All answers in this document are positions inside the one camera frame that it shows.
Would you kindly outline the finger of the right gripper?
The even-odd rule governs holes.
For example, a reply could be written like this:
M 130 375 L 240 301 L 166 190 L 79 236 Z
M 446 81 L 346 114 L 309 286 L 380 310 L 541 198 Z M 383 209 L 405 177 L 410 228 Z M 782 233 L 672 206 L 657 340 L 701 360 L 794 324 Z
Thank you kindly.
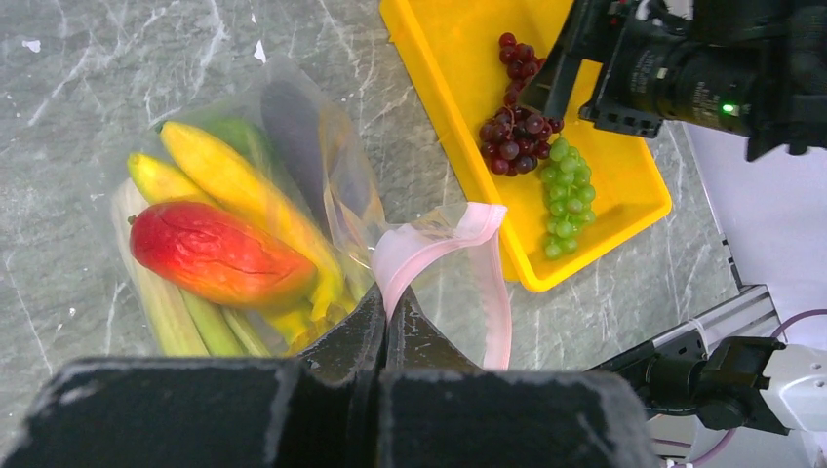
M 552 119 L 565 116 L 582 62 L 600 53 L 601 4 L 573 2 L 545 63 L 519 93 L 521 106 Z

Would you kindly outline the green grape bunch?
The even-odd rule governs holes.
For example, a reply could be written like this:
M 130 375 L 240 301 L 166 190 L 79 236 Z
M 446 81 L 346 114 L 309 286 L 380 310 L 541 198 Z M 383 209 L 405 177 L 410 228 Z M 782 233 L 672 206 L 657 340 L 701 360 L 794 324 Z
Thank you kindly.
M 556 260 L 573 254 L 579 246 L 578 236 L 595 221 L 596 190 L 585 158 L 565 137 L 554 139 L 548 156 L 540 174 L 548 212 L 544 250 L 547 258 Z

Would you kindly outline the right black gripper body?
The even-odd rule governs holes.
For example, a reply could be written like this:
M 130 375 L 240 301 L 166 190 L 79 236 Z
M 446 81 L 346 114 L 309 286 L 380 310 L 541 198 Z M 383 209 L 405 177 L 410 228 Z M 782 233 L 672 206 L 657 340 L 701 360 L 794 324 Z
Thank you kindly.
M 598 130 L 655 137 L 678 121 L 745 137 L 748 161 L 779 146 L 826 145 L 826 5 L 696 1 L 690 19 L 654 2 L 581 8 L 585 52 L 601 66 L 580 117 Z

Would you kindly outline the purple grape bunch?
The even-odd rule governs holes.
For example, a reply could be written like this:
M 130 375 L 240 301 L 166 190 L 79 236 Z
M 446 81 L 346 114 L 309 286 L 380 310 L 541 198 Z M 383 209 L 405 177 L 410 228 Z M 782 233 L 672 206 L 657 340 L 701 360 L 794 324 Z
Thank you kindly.
M 564 122 L 543 117 L 518 103 L 518 94 L 545 59 L 511 32 L 499 36 L 498 46 L 499 60 L 505 66 L 509 83 L 502 106 L 479 129 L 480 153 L 495 176 L 525 175 L 549 157 L 552 137 L 562 132 Z

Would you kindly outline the clear zip top bag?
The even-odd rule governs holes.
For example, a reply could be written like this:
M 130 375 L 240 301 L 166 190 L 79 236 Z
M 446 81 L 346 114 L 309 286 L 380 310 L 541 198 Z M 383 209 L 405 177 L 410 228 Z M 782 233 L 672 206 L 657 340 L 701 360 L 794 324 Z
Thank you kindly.
M 328 231 L 322 230 L 313 220 L 297 185 L 265 133 L 260 113 L 260 95 L 264 86 L 274 81 L 296 84 L 318 108 L 319 139 L 323 169 L 327 177 L 324 201 Z M 174 113 L 150 129 L 133 132 L 127 138 L 125 146 L 116 150 L 104 162 L 100 178 L 90 185 L 93 196 L 90 217 L 98 228 L 107 251 L 127 275 L 137 298 L 136 287 L 118 251 L 110 216 L 112 195 L 125 179 L 131 179 L 127 159 L 132 153 L 141 152 L 169 162 L 170 155 L 158 134 L 161 124 L 178 121 L 202 128 L 206 121 L 222 117 L 240 117 L 261 129 L 272 150 L 272 157 L 264 165 L 254 165 L 316 223 L 334 248 L 354 299 L 354 307 L 327 332 L 347 318 L 371 288 L 379 290 L 387 319 L 393 318 L 405 291 L 418 290 L 422 298 L 438 298 L 438 290 L 425 285 L 425 278 L 435 275 L 441 286 L 453 287 L 454 298 L 460 306 L 468 308 L 475 319 L 484 321 L 483 367 L 488 370 L 504 370 L 508 367 L 512 347 L 512 317 L 499 257 L 499 230 L 505 219 L 506 208 L 467 202 L 434 208 L 405 223 L 387 222 L 374 171 L 350 119 L 340 107 L 324 96 L 303 71 L 286 58 L 269 63 L 263 76 L 243 92 Z M 138 304 L 156 348 L 163 354 L 139 298 Z M 327 333 L 301 351 L 290 353 L 281 335 L 264 321 L 258 310 L 235 310 L 248 316 L 270 350 L 266 357 L 295 355 Z

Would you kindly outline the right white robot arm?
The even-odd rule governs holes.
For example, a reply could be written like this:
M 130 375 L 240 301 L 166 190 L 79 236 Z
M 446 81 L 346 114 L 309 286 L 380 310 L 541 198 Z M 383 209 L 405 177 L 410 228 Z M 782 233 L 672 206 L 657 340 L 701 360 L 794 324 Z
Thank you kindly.
M 547 61 L 518 102 L 563 117 L 581 64 L 601 65 L 578 111 L 596 129 L 656 137 L 684 122 L 745 137 L 754 162 L 779 146 L 826 145 L 826 5 L 576 1 Z M 700 331 L 646 341 L 603 363 L 651 415 L 694 416 L 726 439 L 740 427 L 787 435 L 826 427 L 826 354 L 768 337 L 728 336 L 702 351 Z

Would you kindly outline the celery stalk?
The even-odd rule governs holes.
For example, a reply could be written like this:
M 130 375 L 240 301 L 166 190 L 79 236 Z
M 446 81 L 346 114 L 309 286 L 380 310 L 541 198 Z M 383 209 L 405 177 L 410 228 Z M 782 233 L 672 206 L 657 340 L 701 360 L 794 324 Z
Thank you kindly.
M 110 199 L 118 251 L 160 351 L 166 356 L 268 356 L 270 350 L 245 313 L 182 290 L 136 261 L 128 219 L 147 207 L 128 178 Z

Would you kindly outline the yellow banana bunch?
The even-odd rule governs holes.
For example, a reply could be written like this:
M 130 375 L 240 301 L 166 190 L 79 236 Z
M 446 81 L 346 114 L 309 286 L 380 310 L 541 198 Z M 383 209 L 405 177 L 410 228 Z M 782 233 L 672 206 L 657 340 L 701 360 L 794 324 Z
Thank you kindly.
M 126 164 L 148 207 L 178 200 L 211 205 L 284 242 L 318 269 L 313 290 L 286 307 L 243 308 L 209 302 L 258 310 L 290 353 L 318 339 L 354 307 L 331 242 L 262 170 L 203 128 L 167 121 L 158 134 L 169 162 L 135 152 Z

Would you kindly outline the red mango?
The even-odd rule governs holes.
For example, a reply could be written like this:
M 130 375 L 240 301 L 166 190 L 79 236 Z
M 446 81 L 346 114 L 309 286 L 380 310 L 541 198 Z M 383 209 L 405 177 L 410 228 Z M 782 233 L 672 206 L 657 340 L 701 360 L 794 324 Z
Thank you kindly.
M 208 204 L 155 204 L 129 223 L 130 251 L 141 266 L 217 304 L 286 307 L 317 284 L 318 269 L 304 255 Z

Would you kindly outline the dark purple eggplant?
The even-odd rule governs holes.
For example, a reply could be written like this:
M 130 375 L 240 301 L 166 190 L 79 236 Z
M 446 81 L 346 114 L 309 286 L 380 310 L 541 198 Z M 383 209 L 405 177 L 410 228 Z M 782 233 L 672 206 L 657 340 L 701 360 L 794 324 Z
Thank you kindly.
M 297 185 L 313 220 L 328 231 L 324 201 L 327 177 L 316 104 L 296 84 L 274 81 L 261 91 L 260 113 L 265 133 Z

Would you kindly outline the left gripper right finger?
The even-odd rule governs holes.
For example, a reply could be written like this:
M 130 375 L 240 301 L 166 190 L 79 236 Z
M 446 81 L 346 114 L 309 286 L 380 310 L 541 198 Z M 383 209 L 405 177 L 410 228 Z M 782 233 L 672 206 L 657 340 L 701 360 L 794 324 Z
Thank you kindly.
M 631 386 L 600 370 L 484 371 L 426 366 L 405 291 L 378 379 L 379 467 L 656 467 Z

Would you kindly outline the green bumpy citrus fruit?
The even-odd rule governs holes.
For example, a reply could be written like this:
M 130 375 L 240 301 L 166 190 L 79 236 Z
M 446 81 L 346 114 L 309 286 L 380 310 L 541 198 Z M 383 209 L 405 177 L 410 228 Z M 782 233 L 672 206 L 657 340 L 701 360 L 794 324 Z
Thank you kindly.
M 246 119 L 213 118 L 206 121 L 202 128 L 253 164 L 264 165 L 272 157 L 272 150 L 261 129 Z

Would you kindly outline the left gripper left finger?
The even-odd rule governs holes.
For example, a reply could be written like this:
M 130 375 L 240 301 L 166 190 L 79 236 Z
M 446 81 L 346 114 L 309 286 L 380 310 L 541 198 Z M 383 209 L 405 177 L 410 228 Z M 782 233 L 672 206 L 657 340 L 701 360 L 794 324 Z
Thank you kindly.
M 35 397 L 5 467 L 370 467 L 377 288 L 292 358 L 85 358 Z

